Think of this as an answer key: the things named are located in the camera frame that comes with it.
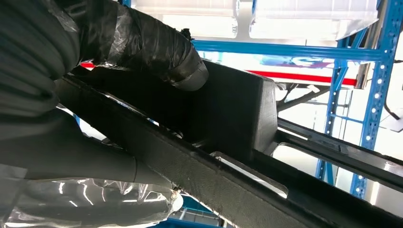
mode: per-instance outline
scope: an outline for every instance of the clear plastic sheet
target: clear plastic sheet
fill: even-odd
[[[0,227],[12,211],[26,173],[26,169],[0,164]]]
[[[19,198],[2,228],[144,228],[183,204],[166,187],[99,179],[28,180],[15,192]]]

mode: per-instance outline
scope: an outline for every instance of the red stripe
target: red stripe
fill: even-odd
[[[94,64],[92,63],[81,63],[82,67],[85,68],[94,68]],[[275,78],[285,78],[285,79],[294,79],[294,80],[303,80],[303,81],[311,81],[311,82],[325,82],[330,83],[331,77],[325,76],[314,76],[314,75],[300,75],[300,74],[290,74],[290,73],[279,73],[279,72],[269,72],[269,71],[257,71],[257,70],[247,70],[251,73],[261,75],[263,77],[275,77]],[[343,80],[343,85],[346,86],[354,86],[357,80],[352,78],[345,78]]]
[[[94,64],[92,64],[92,63],[81,63],[80,65],[85,68],[94,68],[95,67]]]

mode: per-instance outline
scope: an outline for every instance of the blue crossbeam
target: blue crossbeam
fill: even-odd
[[[314,47],[262,43],[194,40],[198,51],[261,54],[286,57],[318,57],[336,60],[380,61],[382,52],[372,49]]]

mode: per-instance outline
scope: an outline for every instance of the white box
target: white box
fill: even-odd
[[[378,20],[377,0],[254,0],[251,38],[339,40]]]

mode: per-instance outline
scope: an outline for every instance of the wrapped pipe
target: wrapped pipe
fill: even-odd
[[[81,61],[147,70],[186,91],[208,78],[188,38],[111,0],[38,0],[24,7],[4,0],[0,12],[1,115],[37,117],[54,109],[53,81]]]
[[[206,82],[206,66],[190,40],[176,29],[110,0],[55,1],[79,28],[80,61],[146,70],[186,91]]]

